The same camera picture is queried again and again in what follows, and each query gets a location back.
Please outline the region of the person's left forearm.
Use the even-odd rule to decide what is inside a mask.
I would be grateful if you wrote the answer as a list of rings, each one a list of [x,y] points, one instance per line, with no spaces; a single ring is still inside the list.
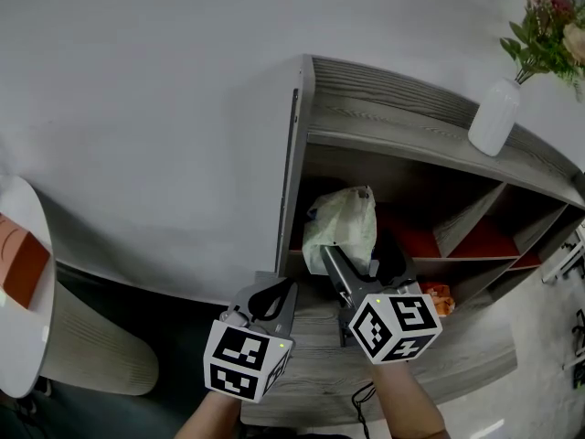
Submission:
[[[232,439],[241,400],[210,391],[174,439]]]

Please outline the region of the pale green bag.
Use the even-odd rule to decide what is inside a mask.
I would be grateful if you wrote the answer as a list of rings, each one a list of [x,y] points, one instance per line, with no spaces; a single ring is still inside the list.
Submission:
[[[368,273],[377,240],[376,201],[369,186],[317,198],[307,211],[302,252],[309,273],[326,275],[321,248],[338,246],[360,273]]]

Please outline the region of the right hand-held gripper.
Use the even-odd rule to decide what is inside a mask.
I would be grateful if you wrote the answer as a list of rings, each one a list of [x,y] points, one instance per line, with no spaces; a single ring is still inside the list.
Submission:
[[[338,246],[320,249],[324,267],[348,307],[357,307],[347,323],[369,361],[382,365],[417,359],[442,332],[431,296],[414,284],[414,262],[389,230],[378,234],[374,257],[377,279],[385,287],[404,290],[367,294],[369,275],[361,274]]]

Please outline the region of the orange snack packet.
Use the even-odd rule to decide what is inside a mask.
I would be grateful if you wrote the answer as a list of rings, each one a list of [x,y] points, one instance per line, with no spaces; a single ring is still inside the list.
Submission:
[[[452,313],[455,308],[455,301],[447,284],[438,282],[421,283],[420,289],[424,294],[428,294],[431,297],[439,317],[446,317]]]

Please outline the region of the orange brown box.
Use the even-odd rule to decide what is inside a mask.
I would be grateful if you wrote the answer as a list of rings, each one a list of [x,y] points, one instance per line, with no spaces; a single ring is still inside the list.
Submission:
[[[28,309],[49,252],[34,234],[0,214],[0,289]]]

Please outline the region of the person's right forearm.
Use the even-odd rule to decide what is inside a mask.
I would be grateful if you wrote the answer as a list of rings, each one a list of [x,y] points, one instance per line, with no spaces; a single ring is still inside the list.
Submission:
[[[441,412],[407,362],[373,365],[371,376],[392,439],[451,439]]]

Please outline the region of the grey wooden shelf unit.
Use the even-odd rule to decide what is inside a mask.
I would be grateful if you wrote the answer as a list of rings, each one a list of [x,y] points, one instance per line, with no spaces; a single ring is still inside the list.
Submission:
[[[457,305],[499,299],[585,220],[579,170],[515,126],[496,156],[468,139],[477,105],[398,73],[303,57],[293,93],[276,254],[280,276],[304,273],[303,225],[314,200],[368,186],[378,232],[391,234],[424,283]]]

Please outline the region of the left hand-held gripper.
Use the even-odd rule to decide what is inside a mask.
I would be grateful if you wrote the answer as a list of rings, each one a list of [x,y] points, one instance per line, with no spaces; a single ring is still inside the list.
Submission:
[[[260,278],[213,322],[203,357],[205,386],[258,403],[284,373],[298,296],[293,279]]]

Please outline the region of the black office chair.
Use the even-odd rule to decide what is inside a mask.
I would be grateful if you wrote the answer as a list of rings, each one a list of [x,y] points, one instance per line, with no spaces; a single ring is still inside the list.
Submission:
[[[576,317],[577,325],[571,329],[576,340],[576,358],[572,365],[572,387],[574,390],[585,387],[585,312],[579,309]]]

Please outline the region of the flower bouquet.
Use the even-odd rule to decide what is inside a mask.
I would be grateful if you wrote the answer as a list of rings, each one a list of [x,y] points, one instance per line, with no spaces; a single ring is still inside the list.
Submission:
[[[585,88],[585,0],[526,0],[521,22],[509,23],[512,37],[500,46],[516,64],[521,85],[552,73],[583,100]]]

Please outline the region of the white round ribbed table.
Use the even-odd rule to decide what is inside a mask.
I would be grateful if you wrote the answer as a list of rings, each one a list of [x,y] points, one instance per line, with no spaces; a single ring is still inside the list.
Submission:
[[[47,251],[28,306],[5,287],[13,221]],[[27,396],[41,377],[75,387],[139,396],[157,382],[155,353],[140,338],[83,303],[57,279],[48,221],[36,191],[0,175],[0,391]]]

